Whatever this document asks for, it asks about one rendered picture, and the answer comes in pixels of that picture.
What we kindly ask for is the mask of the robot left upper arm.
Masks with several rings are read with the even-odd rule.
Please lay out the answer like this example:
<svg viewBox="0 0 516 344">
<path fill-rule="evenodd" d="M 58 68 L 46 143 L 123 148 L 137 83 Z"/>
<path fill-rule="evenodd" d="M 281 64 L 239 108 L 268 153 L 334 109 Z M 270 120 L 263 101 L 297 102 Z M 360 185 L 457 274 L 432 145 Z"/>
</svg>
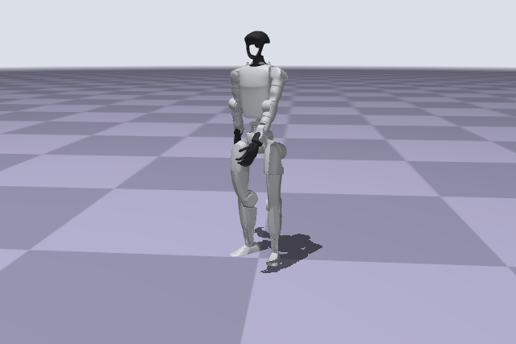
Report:
<svg viewBox="0 0 516 344">
<path fill-rule="evenodd" d="M 269 91 L 269 100 L 265 100 L 261 106 L 264 112 L 269 112 L 271 103 L 273 101 L 275 101 L 278 105 L 284 84 L 288 79 L 287 73 L 278 67 L 271 67 L 270 77 L 272 78 L 272 84 Z"/>
</svg>

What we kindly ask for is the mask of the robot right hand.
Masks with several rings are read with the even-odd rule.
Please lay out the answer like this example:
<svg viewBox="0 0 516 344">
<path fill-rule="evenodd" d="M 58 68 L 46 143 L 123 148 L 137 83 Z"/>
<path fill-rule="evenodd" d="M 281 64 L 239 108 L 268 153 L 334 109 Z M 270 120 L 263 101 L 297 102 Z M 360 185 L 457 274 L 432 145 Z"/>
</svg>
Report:
<svg viewBox="0 0 516 344">
<path fill-rule="evenodd" d="M 243 133 L 243 132 L 242 132 Z M 234 137 L 234 145 L 239 142 L 241 140 L 241 135 L 242 133 L 240 134 L 240 130 L 239 129 L 235 129 L 234 130 L 234 134 L 235 134 L 235 137 Z"/>
</svg>

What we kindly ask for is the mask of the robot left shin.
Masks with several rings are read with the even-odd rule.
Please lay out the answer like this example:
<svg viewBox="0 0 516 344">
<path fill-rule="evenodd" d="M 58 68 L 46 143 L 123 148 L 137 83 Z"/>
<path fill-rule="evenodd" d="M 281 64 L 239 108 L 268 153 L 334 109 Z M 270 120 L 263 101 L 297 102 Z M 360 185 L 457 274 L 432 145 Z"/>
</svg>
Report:
<svg viewBox="0 0 516 344">
<path fill-rule="evenodd" d="M 281 232 L 281 203 L 280 207 L 271 205 L 268 213 L 268 232 L 271 238 L 272 253 L 278 254 L 279 235 Z"/>
</svg>

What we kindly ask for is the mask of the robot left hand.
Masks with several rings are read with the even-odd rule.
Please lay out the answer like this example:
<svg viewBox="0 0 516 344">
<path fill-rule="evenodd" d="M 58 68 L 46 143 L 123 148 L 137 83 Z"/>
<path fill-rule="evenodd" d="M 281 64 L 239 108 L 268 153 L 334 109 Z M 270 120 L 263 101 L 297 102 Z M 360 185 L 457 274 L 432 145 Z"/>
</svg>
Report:
<svg viewBox="0 0 516 344">
<path fill-rule="evenodd" d="M 263 144 L 261 141 L 258 140 L 259 137 L 260 132 L 256 132 L 252 138 L 252 143 L 250 143 L 249 146 L 239 150 L 239 152 L 246 150 L 246 153 L 242 157 L 236 159 L 242 160 L 240 162 L 237 162 L 237 164 L 240 164 L 244 167 L 247 167 L 252 164 L 253 160 L 255 159 L 258 153 L 259 147 L 261 147 Z"/>
</svg>

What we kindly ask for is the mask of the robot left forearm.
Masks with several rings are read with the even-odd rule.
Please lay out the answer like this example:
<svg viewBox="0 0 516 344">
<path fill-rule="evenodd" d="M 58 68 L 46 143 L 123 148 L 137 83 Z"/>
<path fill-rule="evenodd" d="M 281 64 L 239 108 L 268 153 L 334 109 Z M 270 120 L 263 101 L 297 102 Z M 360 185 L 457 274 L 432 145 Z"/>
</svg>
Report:
<svg viewBox="0 0 516 344">
<path fill-rule="evenodd" d="M 273 101 L 270 106 L 269 112 L 264 112 L 261 116 L 261 120 L 259 126 L 256 128 L 256 132 L 260 132 L 259 141 L 262 143 L 266 140 L 266 135 L 268 134 L 271 123 L 277 114 L 277 103 Z M 254 135 L 253 135 L 254 136 Z"/>
</svg>

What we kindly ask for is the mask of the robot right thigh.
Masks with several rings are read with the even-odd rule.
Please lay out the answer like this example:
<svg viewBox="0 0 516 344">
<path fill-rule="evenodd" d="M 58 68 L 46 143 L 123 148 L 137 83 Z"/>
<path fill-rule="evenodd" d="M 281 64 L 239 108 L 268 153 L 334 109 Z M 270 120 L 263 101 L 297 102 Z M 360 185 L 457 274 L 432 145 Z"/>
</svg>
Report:
<svg viewBox="0 0 516 344">
<path fill-rule="evenodd" d="M 240 149 L 245 148 L 246 146 L 247 140 L 242 139 L 239 142 L 237 142 L 232 148 L 231 179 L 237 197 L 247 207 L 253 207 L 258 202 L 258 196 L 252 190 L 248 190 L 249 166 L 244 167 L 240 164 L 237 164 L 237 162 L 240 162 L 242 160 L 236 160 L 237 158 L 242 157 L 246 153 L 246 150 L 239 152 Z"/>
</svg>

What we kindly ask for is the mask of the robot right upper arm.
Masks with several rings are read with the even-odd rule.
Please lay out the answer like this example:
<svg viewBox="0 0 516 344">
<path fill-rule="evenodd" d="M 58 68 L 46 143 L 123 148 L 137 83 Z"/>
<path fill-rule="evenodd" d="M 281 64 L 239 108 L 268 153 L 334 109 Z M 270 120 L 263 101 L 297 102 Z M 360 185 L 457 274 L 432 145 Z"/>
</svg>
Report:
<svg viewBox="0 0 516 344">
<path fill-rule="evenodd" d="M 240 104 L 240 95 L 239 95 L 239 70 L 241 68 L 237 68 L 232 71 L 230 74 L 231 79 L 231 92 L 233 93 L 233 98 L 228 102 L 228 106 L 234 111 L 239 111 L 242 109 Z"/>
</svg>

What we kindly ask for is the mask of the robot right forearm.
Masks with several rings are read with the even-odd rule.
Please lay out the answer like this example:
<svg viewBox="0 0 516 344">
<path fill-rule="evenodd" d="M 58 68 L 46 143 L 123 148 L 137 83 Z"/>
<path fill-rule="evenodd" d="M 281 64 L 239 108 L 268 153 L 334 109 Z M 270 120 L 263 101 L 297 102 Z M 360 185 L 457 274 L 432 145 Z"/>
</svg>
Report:
<svg viewBox="0 0 516 344">
<path fill-rule="evenodd" d="M 243 132 L 244 130 L 244 126 L 243 126 L 243 117 L 242 117 L 242 114 L 243 114 L 243 110 L 239 110 L 239 111 L 234 111 L 233 109 L 231 109 L 231 114 L 232 114 L 232 118 L 233 118 L 233 126 L 234 126 L 234 130 L 235 129 L 239 129 L 240 130 L 240 134 Z"/>
</svg>

